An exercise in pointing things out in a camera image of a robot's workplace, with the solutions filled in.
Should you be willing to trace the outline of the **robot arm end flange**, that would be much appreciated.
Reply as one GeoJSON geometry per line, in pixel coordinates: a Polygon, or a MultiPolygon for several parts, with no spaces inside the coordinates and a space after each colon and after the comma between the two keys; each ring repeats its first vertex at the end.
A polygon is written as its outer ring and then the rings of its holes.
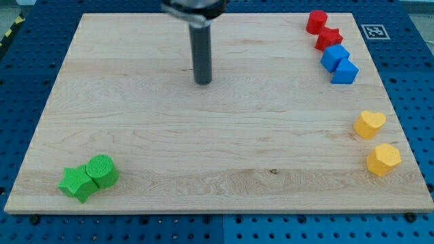
{"type": "Polygon", "coordinates": [[[227,0],[161,0],[161,10],[194,28],[208,27],[226,11],[227,0]]]}

